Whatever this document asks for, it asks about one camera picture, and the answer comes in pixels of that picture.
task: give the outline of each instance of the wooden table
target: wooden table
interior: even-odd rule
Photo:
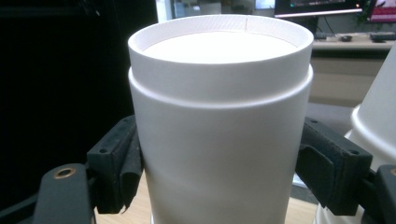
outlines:
[[[317,205],[290,198],[286,224],[311,224],[314,220]],[[151,206],[146,176],[143,175],[131,207],[122,214],[98,215],[98,224],[150,224]]]

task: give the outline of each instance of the monitor screen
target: monitor screen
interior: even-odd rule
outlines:
[[[255,1],[256,10],[271,9],[274,7],[275,7],[275,0],[256,0]]]
[[[396,1],[372,1],[367,18],[369,22],[396,22]]]
[[[276,0],[275,17],[306,17],[361,12],[361,0]]]

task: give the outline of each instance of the computer mouse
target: computer mouse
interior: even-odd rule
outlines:
[[[350,42],[352,40],[352,35],[342,35],[340,39],[342,42]]]

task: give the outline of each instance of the white cylindrical container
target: white cylindrical container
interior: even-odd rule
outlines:
[[[155,224],[284,223],[313,71],[287,21],[214,15],[128,44]]]
[[[384,164],[396,164],[396,45],[379,70],[373,85],[361,105],[351,115],[352,130],[346,135],[351,142],[373,155],[371,169]],[[359,207],[355,216],[338,217],[327,208],[318,208],[315,224],[360,224],[364,209]]]

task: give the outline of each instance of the white inner surface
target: white inner surface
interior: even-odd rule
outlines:
[[[180,63],[243,63],[290,54],[291,43],[269,35],[210,32],[182,35],[148,47],[147,56]]]

